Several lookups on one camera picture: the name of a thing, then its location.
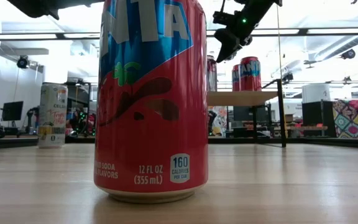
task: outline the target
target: colorful poster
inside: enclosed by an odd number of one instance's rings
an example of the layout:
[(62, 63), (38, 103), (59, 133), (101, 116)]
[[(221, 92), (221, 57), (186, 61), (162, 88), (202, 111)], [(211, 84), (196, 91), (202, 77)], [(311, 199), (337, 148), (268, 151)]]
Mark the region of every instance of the colorful poster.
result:
[(358, 100), (333, 103), (336, 136), (358, 139)]
[(226, 137), (227, 106), (208, 107), (208, 135)]

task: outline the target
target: silver can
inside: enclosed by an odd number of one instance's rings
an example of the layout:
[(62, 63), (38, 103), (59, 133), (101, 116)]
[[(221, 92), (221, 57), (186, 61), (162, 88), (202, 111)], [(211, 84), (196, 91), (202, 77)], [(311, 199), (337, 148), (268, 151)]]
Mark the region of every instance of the silver can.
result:
[(213, 56), (207, 55), (206, 83), (207, 91), (218, 90), (218, 69)]
[(39, 114), (39, 148), (56, 148), (65, 144), (67, 115), (66, 85), (43, 83)]

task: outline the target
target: ceiling light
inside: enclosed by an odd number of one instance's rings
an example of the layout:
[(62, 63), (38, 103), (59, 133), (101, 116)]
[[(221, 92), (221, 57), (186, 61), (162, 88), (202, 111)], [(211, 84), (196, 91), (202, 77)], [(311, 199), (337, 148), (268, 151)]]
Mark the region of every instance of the ceiling light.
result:
[(297, 34), (299, 33), (298, 29), (256, 29), (254, 30), (251, 35), (277, 35), (278, 31), (280, 31), (280, 34)]
[(310, 29), (308, 34), (358, 34), (358, 28)]
[(71, 39), (93, 39), (93, 38), (100, 38), (100, 33), (82, 33), (82, 34), (64, 34), (66, 38)]
[(0, 40), (56, 39), (55, 34), (1, 34)]

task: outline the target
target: fanta logo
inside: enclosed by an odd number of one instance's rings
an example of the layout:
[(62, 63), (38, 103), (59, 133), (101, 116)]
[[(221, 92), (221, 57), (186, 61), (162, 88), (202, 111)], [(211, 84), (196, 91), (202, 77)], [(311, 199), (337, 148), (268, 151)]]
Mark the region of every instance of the fanta logo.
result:
[(120, 64), (125, 67), (131, 63), (130, 78), (136, 82), (193, 46), (180, 2), (111, 0), (106, 4), (101, 29), (101, 78), (112, 70), (120, 71)]
[(241, 70), (241, 77), (245, 77), (245, 76), (257, 77), (260, 75), (260, 62), (250, 61), (247, 64), (242, 64), (240, 66), (240, 70)]
[(239, 81), (239, 72), (238, 71), (232, 72), (232, 80), (235, 82)]

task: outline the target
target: soda can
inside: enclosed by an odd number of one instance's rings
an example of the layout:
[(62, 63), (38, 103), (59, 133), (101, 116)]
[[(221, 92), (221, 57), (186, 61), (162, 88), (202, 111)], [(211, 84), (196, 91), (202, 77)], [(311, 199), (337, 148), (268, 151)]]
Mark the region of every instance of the soda can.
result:
[(245, 57), (240, 66), (240, 91), (261, 91), (260, 62), (257, 57)]
[(233, 66), (231, 70), (233, 91), (240, 91), (239, 65)]
[(39, 148), (59, 148), (65, 144), (67, 94), (66, 85), (42, 84), (38, 129)]
[(218, 90), (218, 70), (216, 68), (216, 61), (212, 55), (207, 55), (206, 67), (206, 84), (208, 91)]
[(206, 21), (197, 0), (107, 0), (94, 182), (135, 203), (189, 197), (208, 179)]

